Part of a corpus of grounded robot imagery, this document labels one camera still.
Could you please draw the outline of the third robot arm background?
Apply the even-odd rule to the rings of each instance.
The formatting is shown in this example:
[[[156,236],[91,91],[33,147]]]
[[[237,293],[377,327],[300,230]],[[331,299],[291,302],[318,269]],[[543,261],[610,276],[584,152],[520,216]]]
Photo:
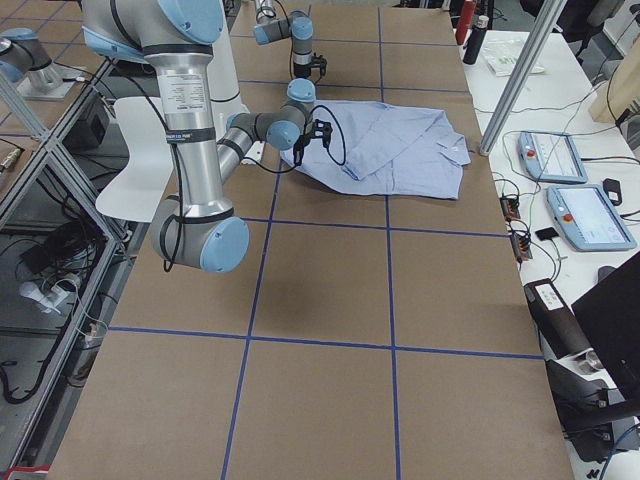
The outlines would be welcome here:
[[[1,72],[29,100],[62,100],[72,87],[36,33],[25,27],[1,33]]]

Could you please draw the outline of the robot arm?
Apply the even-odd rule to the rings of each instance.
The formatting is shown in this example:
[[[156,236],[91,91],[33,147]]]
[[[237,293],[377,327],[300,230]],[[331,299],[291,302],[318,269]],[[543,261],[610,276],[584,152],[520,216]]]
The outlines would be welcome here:
[[[314,25],[302,10],[286,11],[280,1],[255,1],[253,35],[258,45],[290,40],[289,75],[310,79],[316,71],[318,82],[326,75],[327,60],[313,50]]]
[[[218,137],[208,66],[225,27],[218,1],[84,1],[87,46],[109,59],[150,64],[157,76],[162,125],[174,158],[178,192],[151,222],[164,267],[207,272],[235,269],[249,246],[247,224],[234,214],[223,184],[257,141],[280,151],[304,143],[316,101],[314,84],[295,79],[274,113],[238,113]]]

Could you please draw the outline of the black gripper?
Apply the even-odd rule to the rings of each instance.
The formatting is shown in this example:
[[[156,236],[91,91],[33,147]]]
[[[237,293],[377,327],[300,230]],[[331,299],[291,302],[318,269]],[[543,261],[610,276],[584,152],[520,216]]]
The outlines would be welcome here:
[[[303,132],[301,133],[298,140],[295,142],[292,153],[293,153],[293,165],[301,166],[304,158],[305,148],[312,141],[310,138],[310,131],[312,127],[313,120],[310,120],[303,128]]]
[[[316,62],[308,64],[293,64],[293,77],[308,79],[314,70],[319,70],[320,66]]]

